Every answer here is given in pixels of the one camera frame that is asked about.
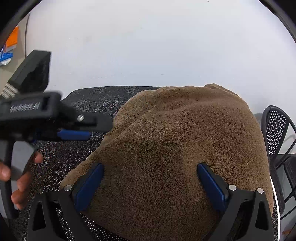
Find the person's left hand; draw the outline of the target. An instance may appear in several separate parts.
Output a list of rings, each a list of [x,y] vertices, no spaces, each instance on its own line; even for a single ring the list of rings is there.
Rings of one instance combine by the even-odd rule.
[[[8,181],[11,178],[11,170],[1,161],[1,181]],[[30,184],[32,183],[32,173],[30,167],[27,169],[16,182],[17,190],[11,195],[11,200],[17,209],[21,210],[27,203],[27,195],[29,192]]]

